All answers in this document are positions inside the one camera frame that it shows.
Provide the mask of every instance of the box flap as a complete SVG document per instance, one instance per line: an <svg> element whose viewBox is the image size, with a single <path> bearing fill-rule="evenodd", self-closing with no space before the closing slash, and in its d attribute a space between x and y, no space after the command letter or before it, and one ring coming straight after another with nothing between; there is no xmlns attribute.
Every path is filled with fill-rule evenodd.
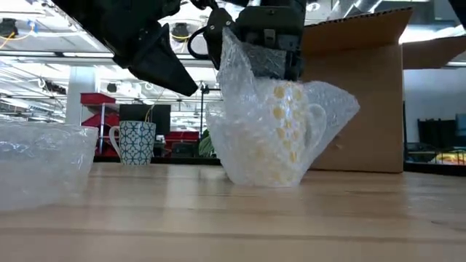
<svg viewBox="0 0 466 262"><path fill-rule="evenodd" d="M404 69L441 68L466 50L466 36L403 44Z"/></svg>
<svg viewBox="0 0 466 262"><path fill-rule="evenodd" d="M398 43L412 12L409 7L308 25L304 27L302 53L316 55Z"/></svg>

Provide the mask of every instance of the black cable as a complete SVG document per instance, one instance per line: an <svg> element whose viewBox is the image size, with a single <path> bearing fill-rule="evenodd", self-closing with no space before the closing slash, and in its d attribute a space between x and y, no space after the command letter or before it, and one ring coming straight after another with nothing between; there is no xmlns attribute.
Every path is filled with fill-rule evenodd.
<svg viewBox="0 0 466 262"><path fill-rule="evenodd" d="M204 26L204 27L200 28L199 30L195 31L188 40L188 52L189 52L189 54L192 55L194 58L199 59L199 60L209 60L209 55L196 53L191 48L191 43L192 43L193 39L196 38L196 36L200 35L201 33L204 33L205 29L207 29L207 26Z"/></svg>

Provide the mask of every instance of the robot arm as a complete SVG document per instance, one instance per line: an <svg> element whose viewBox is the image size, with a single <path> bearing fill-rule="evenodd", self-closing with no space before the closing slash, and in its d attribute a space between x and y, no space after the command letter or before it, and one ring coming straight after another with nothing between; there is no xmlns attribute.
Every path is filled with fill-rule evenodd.
<svg viewBox="0 0 466 262"><path fill-rule="evenodd" d="M284 79L296 80L301 73L299 58L304 27L305 0L262 0L260 7L246 7L248 0L230 0L246 7L234 22L214 0L191 0L200 9L213 9L203 33L207 55L220 66L221 32L229 26L240 41L285 50ZM114 53L114 62L128 68L137 78L165 87L182 95L192 95L198 86L170 46L169 26L158 20L174 15L181 0L54 0L84 30Z"/></svg>

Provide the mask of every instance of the computer monitor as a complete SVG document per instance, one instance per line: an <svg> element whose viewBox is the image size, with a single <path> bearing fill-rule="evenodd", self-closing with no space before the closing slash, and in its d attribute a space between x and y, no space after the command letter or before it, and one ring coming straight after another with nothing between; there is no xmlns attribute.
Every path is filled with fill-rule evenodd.
<svg viewBox="0 0 466 262"><path fill-rule="evenodd" d="M119 106L120 121L144 121L150 105L122 104ZM168 135L170 133L171 105L155 105L149 114L149 121L155 123L157 135Z"/></svg>

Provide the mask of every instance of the white wall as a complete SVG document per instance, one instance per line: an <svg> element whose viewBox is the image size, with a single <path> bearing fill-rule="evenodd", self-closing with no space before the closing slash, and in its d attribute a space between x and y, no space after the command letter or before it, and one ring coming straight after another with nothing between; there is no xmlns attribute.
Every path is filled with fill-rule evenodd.
<svg viewBox="0 0 466 262"><path fill-rule="evenodd" d="M417 119L466 114L466 68L405 70L404 89L408 142L419 142Z"/></svg>

